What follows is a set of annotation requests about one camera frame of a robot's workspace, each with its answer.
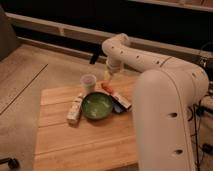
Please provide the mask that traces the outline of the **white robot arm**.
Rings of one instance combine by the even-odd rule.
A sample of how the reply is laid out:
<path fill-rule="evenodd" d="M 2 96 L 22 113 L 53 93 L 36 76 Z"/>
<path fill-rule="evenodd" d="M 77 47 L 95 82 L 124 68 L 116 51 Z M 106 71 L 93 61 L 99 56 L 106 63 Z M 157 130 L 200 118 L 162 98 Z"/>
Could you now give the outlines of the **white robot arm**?
<path fill-rule="evenodd" d="M 122 64 L 140 72 L 132 96 L 140 171 L 196 171 L 187 109 L 207 93 L 205 70 L 168 55 L 134 49 L 122 33 L 106 39 L 107 70 Z"/>

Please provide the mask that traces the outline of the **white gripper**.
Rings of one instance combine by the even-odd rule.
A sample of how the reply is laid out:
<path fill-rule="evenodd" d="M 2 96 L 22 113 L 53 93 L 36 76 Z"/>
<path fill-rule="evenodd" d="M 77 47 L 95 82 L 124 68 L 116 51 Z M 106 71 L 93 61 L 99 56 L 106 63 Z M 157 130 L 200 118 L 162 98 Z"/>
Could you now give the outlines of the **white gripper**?
<path fill-rule="evenodd" d="M 108 58 L 106 60 L 107 70 L 104 72 L 104 80 L 110 81 L 112 79 L 112 74 L 118 73 L 122 68 L 122 62 L 113 58 Z"/>

